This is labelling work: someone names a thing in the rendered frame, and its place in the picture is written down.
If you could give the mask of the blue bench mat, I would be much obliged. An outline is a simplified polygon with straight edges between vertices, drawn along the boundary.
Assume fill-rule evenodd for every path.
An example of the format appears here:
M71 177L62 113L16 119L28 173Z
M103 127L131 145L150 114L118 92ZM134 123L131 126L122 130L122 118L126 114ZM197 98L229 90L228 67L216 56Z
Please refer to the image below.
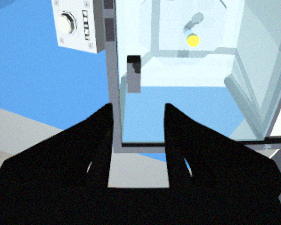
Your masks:
M109 103L106 59L56 35L52 0L0 0L0 108L65 130Z

